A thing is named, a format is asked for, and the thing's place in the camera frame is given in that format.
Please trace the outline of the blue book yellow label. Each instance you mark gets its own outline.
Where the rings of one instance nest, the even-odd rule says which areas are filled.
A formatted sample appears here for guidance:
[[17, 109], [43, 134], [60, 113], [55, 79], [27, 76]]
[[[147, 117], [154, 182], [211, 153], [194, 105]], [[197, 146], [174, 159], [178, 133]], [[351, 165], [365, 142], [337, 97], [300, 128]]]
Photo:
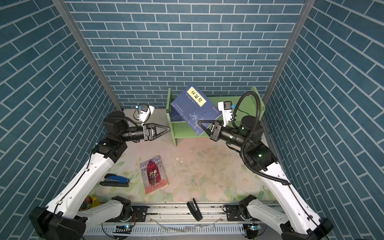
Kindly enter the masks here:
[[171, 122], [184, 122], [184, 118], [171, 106], [170, 110], [170, 120]]
[[215, 121], [222, 115], [218, 107], [194, 84], [189, 84], [171, 102], [171, 106], [198, 136], [204, 133], [199, 121]]

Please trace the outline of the red illustrated book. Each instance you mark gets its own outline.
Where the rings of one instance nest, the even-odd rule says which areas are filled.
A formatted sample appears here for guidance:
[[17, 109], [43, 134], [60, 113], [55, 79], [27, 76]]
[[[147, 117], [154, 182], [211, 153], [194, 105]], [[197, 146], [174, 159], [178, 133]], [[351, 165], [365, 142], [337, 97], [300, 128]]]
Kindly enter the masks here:
[[140, 163], [140, 170], [146, 195], [169, 184], [161, 156]]

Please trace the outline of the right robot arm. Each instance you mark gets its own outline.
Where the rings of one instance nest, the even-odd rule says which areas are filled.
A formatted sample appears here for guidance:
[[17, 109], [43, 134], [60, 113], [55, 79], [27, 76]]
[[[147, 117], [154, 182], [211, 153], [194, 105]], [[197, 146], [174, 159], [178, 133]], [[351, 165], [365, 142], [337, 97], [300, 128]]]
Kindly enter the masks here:
[[256, 141], [256, 131], [260, 126], [261, 99], [255, 92], [246, 92], [241, 96], [234, 112], [242, 101], [252, 96], [256, 102], [256, 114], [248, 116], [249, 127], [237, 126], [235, 122], [228, 126], [223, 121], [201, 120], [199, 126], [217, 142], [223, 140], [230, 148], [240, 147], [238, 153], [243, 164], [258, 175], [279, 202], [283, 212], [265, 206], [256, 197], [249, 195], [240, 201], [239, 208], [245, 219], [258, 219], [279, 233], [284, 240], [321, 240], [327, 238], [334, 228], [328, 218], [320, 217], [301, 197], [285, 175], [277, 158], [261, 141]]

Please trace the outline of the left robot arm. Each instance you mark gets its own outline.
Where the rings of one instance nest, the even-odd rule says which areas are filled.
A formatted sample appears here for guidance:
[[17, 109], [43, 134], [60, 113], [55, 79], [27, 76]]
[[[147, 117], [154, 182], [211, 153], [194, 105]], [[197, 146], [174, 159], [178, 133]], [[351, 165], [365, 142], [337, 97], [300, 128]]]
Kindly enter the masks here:
[[81, 240], [85, 232], [110, 219], [130, 222], [135, 214], [131, 201], [113, 197], [82, 213], [80, 207], [101, 177], [120, 159], [127, 142], [153, 141], [170, 127], [147, 123], [139, 126], [123, 112], [110, 113], [103, 121], [107, 135], [92, 149], [89, 159], [68, 185], [45, 207], [34, 208], [29, 219], [45, 240]]

